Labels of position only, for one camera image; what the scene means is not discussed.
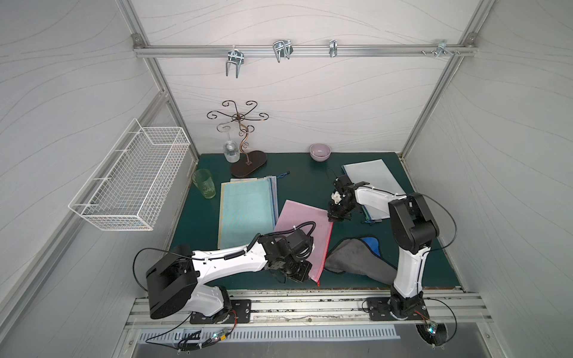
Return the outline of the blue zipper document bag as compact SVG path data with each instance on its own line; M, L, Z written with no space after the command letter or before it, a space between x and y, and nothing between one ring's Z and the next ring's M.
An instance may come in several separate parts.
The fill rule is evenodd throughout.
M342 168L353 183L365 181L374 188L384 189L392 194L406 193L382 160L345 164ZM385 210L378 210L365 205L363 209L367 221L380 222L389 219L387 207Z

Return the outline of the grey blue microfibre cloth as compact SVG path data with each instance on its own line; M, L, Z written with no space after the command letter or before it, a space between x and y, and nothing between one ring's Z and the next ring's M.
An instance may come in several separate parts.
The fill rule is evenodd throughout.
M392 285L397 269L381 255L376 237L348 238L327 253L325 270L335 274L357 274L379 283Z

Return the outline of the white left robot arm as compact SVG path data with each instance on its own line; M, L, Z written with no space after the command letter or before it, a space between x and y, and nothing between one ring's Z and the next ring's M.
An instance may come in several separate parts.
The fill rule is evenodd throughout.
M210 283L245 272L277 271L296 282L309 278L313 264L313 229L299 225L287 231L257 234L245 245L217 251L178 246L146 272L149 315L164 319L181 310L207 322L225 321L233 309L227 289Z

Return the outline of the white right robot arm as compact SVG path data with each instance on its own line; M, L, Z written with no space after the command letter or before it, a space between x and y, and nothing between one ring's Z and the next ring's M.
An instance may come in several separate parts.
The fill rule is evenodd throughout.
M405 320L422 303L421 281L426 258L440 229L420 193L391 193L364 181L353 183L347 175L336 178L328 205L329 220L350 219L350 212L359 205L374 207L389 215L399 258L388 305L396 319Z

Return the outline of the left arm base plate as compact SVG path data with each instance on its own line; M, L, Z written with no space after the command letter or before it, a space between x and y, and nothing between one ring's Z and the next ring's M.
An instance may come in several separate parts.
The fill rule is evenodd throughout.
M232 299L230 305L224 306L219 313L210 317L192 312L190 323L191 325L220 325L233 324L237 321L238 324L247 324L251 321L251 308L252 301L249 299Z

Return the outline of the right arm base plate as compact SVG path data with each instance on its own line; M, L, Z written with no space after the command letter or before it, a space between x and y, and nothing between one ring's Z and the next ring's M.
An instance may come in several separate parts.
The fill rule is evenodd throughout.
M425 302L419 298L401 299L391 297L372 297L363 302L363 310L372 322L424 321L430 319Z

